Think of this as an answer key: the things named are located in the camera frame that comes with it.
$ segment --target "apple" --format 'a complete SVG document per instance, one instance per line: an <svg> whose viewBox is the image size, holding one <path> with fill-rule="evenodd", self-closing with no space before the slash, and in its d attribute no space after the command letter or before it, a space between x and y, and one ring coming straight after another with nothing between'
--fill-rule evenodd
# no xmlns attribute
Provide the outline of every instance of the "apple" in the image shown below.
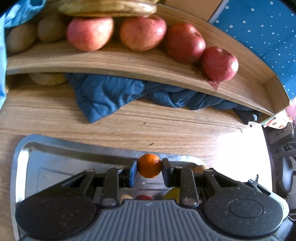
<svg viewBox="0 0 296 241"><path fill-rule="evenodd" d="M74 18L67 28L67 39L76 48L96 51L111 38L114 29L113 19L108 18Z"/></svg>
<svg viewBox="0 0 296 241"><path fill-rule="evenodd" d="M130 17L121 24L119 37L128 48L147 51L160 44L166 29L166 22L158 16Z"/></svg>
<svg viewBox="0 0 296 241"><path fill-rule="evenodd" d="M237 58L225 49L211 46L201 58L203 72L213 81L231 80L239 68Z"/></svg>
<svg viewBox="0 0 296 241"><path fill-rule="evenodd" d="M137 200L153 200L154 198L146 196L146 195L138 195L135 197L135 199L137 199Z"/></svg>
<svg viewBox="0 0 296 241"><path fill-rule="evenodd" d="M184 64L199 60L206 47L200 32L189 23L177 23L170 27L164 45L168 55Z"/></svg>

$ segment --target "screw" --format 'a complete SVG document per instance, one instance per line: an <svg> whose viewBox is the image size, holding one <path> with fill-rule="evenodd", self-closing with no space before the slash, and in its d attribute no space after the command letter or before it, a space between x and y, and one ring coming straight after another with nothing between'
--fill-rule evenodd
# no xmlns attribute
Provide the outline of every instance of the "screw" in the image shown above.
<svg viewBox="0 0 296 241"><path fill-rule="evenodd" d="M185 205L185 206L188 206L188 207L191 207L191 206L194 206L197 204L197 201L193 198L184 198L182 200L182 203Z"/></svg>
<svg viewBox="0 0 296 241"><path fill-rule="evenodd" d="M103 204L104 206L106 206L106 207L112 207L112 206L114 206L116 203L117 203L116 200L113 199L113 198L104 198L104 199L102 200L102 204Z"/></svg>

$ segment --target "blue cloth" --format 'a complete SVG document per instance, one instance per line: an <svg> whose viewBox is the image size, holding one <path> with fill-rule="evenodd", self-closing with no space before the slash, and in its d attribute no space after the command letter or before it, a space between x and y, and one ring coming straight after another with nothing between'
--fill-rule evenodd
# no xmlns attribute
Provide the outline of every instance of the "blue cloth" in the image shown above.
<svg viewBox="0 0 296 241"><path fill-rule="evenodd" d="M0 18L0 108L5 99L5 74L7 57L5 48L4 28L16 27L29 21L45 6L46 0L20 0Z"/></svg>
<svg viewBox="0 0 296 241"><path fill-rule="evenodd" d="M187 106L198 110L213 106L218 110L253 111L219 97L151 81L100 74L66 73L65 77L75 89L76 102L90 123L141 97L173 108Z"/></svg>
<svg viewBox="0 0 296 241"><path fill-rule="evenodd" d="M296 14L280 0L230 0L214 26L240 41L296 97Z"/></svg>

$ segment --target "tangerine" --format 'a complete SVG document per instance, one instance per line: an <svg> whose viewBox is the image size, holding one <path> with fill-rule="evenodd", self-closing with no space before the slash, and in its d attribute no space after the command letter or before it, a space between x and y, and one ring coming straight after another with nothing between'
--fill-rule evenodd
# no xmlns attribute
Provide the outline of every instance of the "tangerine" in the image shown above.
<svg viewBox="0 0 296 241"><path fill-rule="evenodd" d="M137 161L138 172L145 178L154 178L160 174L162 162L155 154L147 153Z"/></svg>

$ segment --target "wooden table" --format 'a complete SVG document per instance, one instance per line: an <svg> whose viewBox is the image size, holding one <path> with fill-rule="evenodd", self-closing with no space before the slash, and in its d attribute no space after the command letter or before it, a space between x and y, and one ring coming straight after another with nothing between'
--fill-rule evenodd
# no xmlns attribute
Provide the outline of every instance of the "wooden table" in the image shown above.
<svg viewBox="0 0 296 241"><path fill-rule="evenodd" d="M241 123L233 111L190 111L133 101L89 124L70 86L41 86L22 76L0 112L0 241L14 240L9 183L13 153L29 134L86 144L201 158L239 181L255 179L271 189L271 168L260 125Z"/></svg>

